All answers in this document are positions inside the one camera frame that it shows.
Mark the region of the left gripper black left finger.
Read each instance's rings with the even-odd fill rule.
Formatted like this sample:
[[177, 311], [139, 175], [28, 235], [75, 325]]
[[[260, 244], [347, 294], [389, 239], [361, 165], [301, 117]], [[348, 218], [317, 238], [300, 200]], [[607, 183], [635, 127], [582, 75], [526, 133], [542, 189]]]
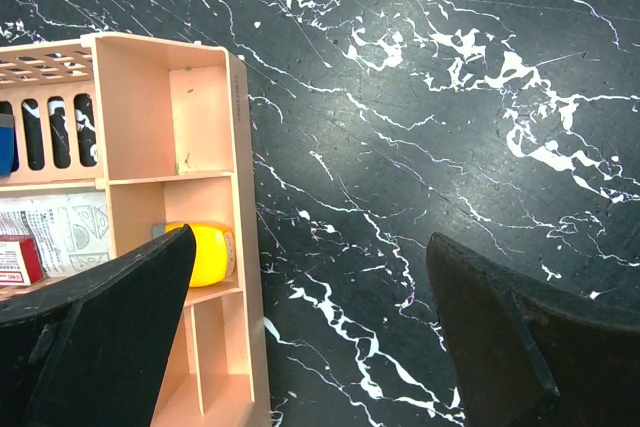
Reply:
[[184, 226], [2, 301], [2, 425], [150, 425], [195, 254]]

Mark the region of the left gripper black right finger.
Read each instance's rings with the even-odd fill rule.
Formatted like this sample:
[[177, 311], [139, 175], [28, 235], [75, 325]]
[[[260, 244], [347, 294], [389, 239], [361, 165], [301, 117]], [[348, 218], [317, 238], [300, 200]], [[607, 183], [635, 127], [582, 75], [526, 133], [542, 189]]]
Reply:
[[636, 426], [639, 314], [434, 233], [426, 266], [468, 426]]

